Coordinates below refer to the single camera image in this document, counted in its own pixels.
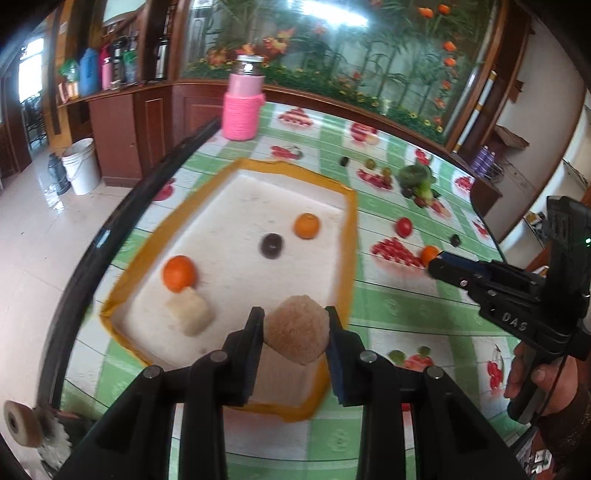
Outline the person's right hand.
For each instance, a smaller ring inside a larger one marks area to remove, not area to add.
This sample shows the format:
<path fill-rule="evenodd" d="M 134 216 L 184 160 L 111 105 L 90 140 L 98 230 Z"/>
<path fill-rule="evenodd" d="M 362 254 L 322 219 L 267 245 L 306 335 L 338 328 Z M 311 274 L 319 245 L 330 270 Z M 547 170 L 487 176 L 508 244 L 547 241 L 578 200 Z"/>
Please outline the person's right hand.
<path fill-rule="evenodd" d="M 514 349 L 514 359 L 504 393 L 505 398 L 517 397 L 525 382 L 527 374 L 524 362 L 526 349 L 527 345 L 523 342 L 520 342 Z M 531 373 L 530 378 L 550 398 L 544 415 L 559 413 L 573 401 L 578 391 L 577 361 L 568 356 L 565 361 L 557 360 L 552 364 L 539 365 Z"/>

